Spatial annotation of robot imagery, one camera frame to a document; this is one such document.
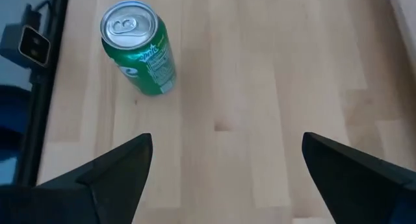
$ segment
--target sprite can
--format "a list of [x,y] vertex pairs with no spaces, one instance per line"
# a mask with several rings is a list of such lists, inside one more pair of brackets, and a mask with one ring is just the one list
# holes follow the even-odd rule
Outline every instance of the sprite can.
[[145,3],[122,1],[101,20],[105,52],[145,95],[159,95],[174,87],[174,58],[162,19]]

